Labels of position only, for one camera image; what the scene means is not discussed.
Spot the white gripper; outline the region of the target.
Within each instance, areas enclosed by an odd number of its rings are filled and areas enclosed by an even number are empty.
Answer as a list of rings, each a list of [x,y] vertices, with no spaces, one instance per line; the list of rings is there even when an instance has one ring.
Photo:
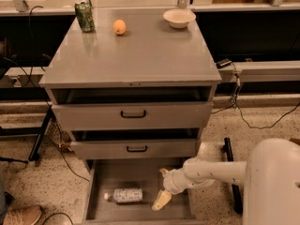
[[[161,210],[172,199],[172,195],[182,193],[191,185],[191,180],[188,179],[182,169],[172,169],[168,171],[165,168],[159,169],[163,177],[163,187],[166,190],[161,190],[156,200],[152,205],[153,211]]]

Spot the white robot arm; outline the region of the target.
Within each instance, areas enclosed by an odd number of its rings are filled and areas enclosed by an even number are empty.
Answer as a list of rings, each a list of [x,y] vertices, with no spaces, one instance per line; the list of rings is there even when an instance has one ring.
[[[218,180],[242,186],[242,225],[300,225],[300,147],[288,140],[259,142],[245,161],[211,162],[198,157],[180,169],[162,169],[163,189],[152,209],[162,209],[187,188]]]

